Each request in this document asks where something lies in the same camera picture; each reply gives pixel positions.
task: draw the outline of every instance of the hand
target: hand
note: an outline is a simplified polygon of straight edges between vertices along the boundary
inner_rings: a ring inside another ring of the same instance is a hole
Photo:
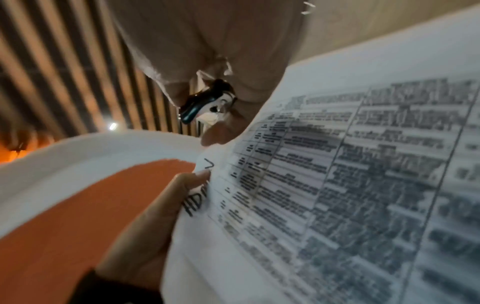
[[[96,266],[98,276],[158,290],[171,235],[183,200],[206,183],[210,171],[178,174],[165,190],[115,240]]]
[[[197,71],[233,86],[238,100],[204,133],[204,146],[245,130],[282,79],[304,24],[298,0],[104,1],[136,63],[177,107]]]

